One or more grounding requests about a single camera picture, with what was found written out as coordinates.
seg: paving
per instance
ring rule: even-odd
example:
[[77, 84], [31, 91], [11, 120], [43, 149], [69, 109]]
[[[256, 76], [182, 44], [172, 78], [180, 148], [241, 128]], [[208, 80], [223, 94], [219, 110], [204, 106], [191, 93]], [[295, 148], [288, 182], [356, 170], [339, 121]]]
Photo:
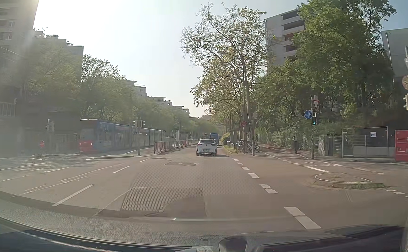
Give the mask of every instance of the paving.
[[[127, 228], [145, 228], [156, 235], [171, 230], [178, 235], [312, 231], [408, 221], [405, 166], [311, 160], [289, 150], [262, 149], [256, 157], [222, 147], [217, 157], [197, 157], [190, 146], [161, 155], [146, 150], [133, 158], [1, 160], [0, 212], [19, 221], [30, 218], [39, 226], [52, 225], [57, 231], [71, 226], [64, 221], [81, 219], [102, 226], [123, 221]], [[315, 176], [335, 174], [386, 187], [314, 185]], [[26, 211], [13, 215], [10, 204]], [[39, 211], [45, 218], [36, 214]], [[118, 234], [108, 236], [125, 240]], [[129, 238], [147, 242], [142, 236]]]

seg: yield sign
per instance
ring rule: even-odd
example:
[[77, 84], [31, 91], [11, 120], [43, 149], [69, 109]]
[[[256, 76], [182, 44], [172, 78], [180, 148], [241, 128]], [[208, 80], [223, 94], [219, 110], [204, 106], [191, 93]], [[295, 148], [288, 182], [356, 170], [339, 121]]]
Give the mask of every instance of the yield sign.
[[317, 109], [317, 106], [319, 105], [319, 101], [313, 100], [313, 105], [314, 105], [314, 108]]

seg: white car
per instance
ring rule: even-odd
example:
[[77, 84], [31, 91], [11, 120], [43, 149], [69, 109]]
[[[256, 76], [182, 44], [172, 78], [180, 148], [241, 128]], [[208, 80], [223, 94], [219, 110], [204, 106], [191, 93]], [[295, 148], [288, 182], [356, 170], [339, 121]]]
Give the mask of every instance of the white car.
[[201, 154], [212, 154], [216, 156], [216, 150], [218, 146], [215, 143], [215, 140], [210, 138], [203, 138], [199, 140], [199, 143], [196, 145], [196, 156]]

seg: pedestrian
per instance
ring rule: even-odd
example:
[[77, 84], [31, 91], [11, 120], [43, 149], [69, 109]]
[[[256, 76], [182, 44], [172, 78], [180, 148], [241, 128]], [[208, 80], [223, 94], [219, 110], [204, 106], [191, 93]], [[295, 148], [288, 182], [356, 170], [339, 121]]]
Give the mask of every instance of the pedestrian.
[[299, 142], [297, 141], [297, 136], [294, 136], [294, 152], [297, 154], [297, 150], [299, 149]]

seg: traffic island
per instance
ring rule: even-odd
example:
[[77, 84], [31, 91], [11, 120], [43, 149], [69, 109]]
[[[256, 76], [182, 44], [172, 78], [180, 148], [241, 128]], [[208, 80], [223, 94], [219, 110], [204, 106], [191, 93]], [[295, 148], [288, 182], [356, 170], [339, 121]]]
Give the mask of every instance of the traffic island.
[[372, 189], [386, 187], [383, 183], [373, 182], [347, 173], [324, 173], [316, 175], [314, 178], [314, 185], [332, 188]]

